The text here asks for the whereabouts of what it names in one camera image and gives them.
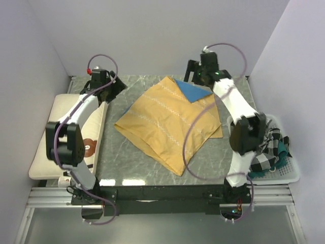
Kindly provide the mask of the yellow and blue pillowcase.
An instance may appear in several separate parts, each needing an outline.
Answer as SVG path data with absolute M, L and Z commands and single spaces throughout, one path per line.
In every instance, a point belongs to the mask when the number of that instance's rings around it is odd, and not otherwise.
M 216 106 L 193 123 L 214 103 L 213 92 L 167 76 L 145 91 L 114 127 L 146 155 L 181 176 L 183 162 L 206 140 L 223 137 Z

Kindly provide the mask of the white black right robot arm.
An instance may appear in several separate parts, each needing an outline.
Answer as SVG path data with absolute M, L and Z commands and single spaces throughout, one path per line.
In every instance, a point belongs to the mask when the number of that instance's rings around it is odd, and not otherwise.
M 192 82 L 211 88 L 233 119 L 235 127 L 229 138 L 233 155 L 226 177 L 230 186 L 224 188 L 223 198 L 229 203 L 234 203 L 241 196 L 238 187 L 247 182 L 251 162 L 263 142 L 266 116 L 249 105 L 237 89 L 229 72 L 219 69 L 215 52 L 205 47 L 200 54 L 200 59 L 200 61 L 191 59 L 188 61 L 184 81 L 187 82 L 190 73 L 193 72 Z

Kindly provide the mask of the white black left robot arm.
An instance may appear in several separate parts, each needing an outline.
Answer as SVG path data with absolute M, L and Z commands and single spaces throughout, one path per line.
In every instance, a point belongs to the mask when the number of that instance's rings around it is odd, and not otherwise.
M 75 182 L 77 194 L 89 204 L 101 200 L 99 180 L 85 163 L 85 145 L 81 129 L 102 104 L 113 101 L 127 86 L 114 71 L 88 70 L 90 80 L 80 91 L 77 102 L 58 121 L 45 128 L 46 156 Z

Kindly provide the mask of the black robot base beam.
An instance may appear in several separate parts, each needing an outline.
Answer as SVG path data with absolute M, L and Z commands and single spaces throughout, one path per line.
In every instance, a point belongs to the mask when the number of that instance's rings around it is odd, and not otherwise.
M 84 199 L 74 190 L 72 206 L 99 206 L 105 216 L 134 214 L 187 214 L 205 213 L 218 215 L 223 204 L 236 206 L 252 200 L 250 188 L 243 185 L 232 188 L 227 185 L 180 186 L 102 186 L 101 197 L 110 201 Z

